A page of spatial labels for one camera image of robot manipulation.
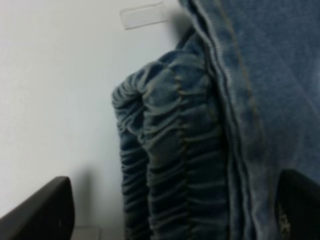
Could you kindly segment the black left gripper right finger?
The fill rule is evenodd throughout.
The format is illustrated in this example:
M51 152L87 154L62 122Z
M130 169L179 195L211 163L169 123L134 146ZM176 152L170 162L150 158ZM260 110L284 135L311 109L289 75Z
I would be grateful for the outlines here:
M274 213L283 240L318 240L320 185L295 170L282 171Z

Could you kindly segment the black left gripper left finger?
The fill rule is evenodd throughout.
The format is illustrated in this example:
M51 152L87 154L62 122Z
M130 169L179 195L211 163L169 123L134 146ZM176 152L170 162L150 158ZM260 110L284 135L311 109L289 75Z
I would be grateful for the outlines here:
M70 240L75 205L69 177L58 176L0 218L2 240Z

